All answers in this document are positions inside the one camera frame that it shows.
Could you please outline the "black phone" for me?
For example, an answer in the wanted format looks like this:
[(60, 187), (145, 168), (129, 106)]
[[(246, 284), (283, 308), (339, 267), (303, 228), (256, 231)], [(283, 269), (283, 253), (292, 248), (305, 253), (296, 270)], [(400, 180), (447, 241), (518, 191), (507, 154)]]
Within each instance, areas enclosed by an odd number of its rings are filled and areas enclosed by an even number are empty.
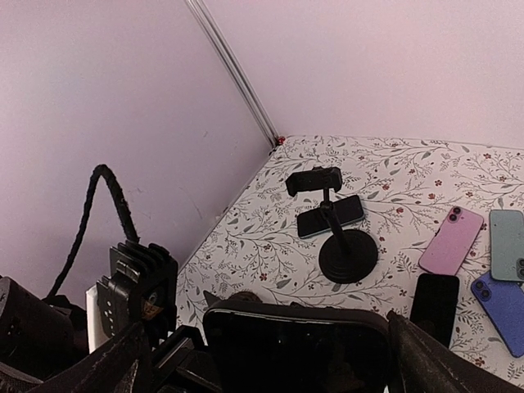
[(345, 227), (364, 219), (364, 208), (360, 198), (356, 195), (334, 201), (331, 206), (330, 210), (317, 207), (300, 213), (296, 220), (298, 237), (306, 239), (329, 232), (331, 230), (330, 223), (335, 221)]
[(391, 379), (372, 311), (222, 300), (202, 327), (224, 392), (383, 392)]
[(423, 273), (418, 277), (409, 320), (449, 347), (460, 281), (456, 276)]

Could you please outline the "teal green phone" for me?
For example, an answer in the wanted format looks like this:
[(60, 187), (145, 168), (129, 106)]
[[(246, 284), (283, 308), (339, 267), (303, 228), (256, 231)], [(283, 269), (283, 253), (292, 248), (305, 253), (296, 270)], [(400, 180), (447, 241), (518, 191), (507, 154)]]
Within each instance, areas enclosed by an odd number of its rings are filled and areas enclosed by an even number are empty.
[(492, 210), (489, 221), (492, 278), (523, 282), (523, 213), (519, 210)]

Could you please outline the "left aluminium corner post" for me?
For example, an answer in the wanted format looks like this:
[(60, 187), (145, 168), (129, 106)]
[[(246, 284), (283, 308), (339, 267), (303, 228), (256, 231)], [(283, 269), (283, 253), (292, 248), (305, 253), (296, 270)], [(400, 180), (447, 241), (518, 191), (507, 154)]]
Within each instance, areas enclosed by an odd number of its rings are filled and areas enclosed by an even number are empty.
[(185, 3), (234, 82), (264, 138), (274, 150), (281, 145), (280, 135), (209, 8), (204, 1), (187, 0)]

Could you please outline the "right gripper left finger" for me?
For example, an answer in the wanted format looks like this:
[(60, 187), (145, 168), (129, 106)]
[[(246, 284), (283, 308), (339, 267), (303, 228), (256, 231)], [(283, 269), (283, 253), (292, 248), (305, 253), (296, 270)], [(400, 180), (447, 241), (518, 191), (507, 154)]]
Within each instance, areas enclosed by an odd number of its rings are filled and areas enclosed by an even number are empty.
[(151, 348), (141, 322), (128, 325), (88, 357), (31, 392), (149, 392)]

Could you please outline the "pink phone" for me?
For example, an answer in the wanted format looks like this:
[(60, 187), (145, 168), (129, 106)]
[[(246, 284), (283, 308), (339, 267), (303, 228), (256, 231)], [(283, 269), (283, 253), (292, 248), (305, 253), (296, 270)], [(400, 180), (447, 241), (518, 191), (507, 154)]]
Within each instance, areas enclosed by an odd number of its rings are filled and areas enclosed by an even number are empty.
[(428, 273), (454, 276), (468, 256), (484, 219), (481, 215), (454, 206), (418, 260)]

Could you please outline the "floral table mat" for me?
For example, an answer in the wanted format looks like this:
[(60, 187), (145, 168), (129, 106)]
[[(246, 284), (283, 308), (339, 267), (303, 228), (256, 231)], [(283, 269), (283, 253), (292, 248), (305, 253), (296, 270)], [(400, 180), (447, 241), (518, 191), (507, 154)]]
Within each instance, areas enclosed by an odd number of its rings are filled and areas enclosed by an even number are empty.
[[(285, 181), (316, 166), (340, 168), (340, 194), (361, 199), (364, 219), (357, 227), (377, 243), (377, 267), (355, 284), (335, 284), (321, 274), (324, 235), (302, 240), (297, 234), (297, 215), (323, 196), (289, 196)], [(419, 257), (454, 206), (483, 218), (494, 209), (521, 209), (522, 149), (434, 139), (290, 137), (181, 269), (177, 321), (200, 327), (206, 292), (225, 299), (242, 290), (268, 303), (408, 315)]]

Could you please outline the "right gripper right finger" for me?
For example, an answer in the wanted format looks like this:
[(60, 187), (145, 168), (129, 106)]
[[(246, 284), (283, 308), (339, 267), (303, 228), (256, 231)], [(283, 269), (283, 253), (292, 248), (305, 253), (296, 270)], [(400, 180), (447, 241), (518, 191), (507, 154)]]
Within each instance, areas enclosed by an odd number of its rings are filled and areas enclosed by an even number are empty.
[(393, 355), (389, 392), (522, 392), (523, 389), (469, 363), (407, 318), (387, 314)]

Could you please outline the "blue phone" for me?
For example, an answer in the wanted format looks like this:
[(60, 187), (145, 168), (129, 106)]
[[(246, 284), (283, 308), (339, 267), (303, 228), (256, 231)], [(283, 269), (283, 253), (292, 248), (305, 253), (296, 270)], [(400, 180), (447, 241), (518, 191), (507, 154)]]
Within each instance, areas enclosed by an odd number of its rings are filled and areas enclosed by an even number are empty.
[(484, 273), (471, 291), (494, 325), (509, 353), (523, 356), (523, 290), (517, 282), (494, 280)]

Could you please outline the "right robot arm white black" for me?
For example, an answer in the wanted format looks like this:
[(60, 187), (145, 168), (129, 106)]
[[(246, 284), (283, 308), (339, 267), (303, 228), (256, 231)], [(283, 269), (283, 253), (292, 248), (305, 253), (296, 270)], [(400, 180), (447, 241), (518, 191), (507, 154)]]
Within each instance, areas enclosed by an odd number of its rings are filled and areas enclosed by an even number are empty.
[(1, 281), (4, 392), (514, 392), (398, 314), (222, 300), (174, 327), (174, 292), (110, 298), (95, 351), (84, 312)]

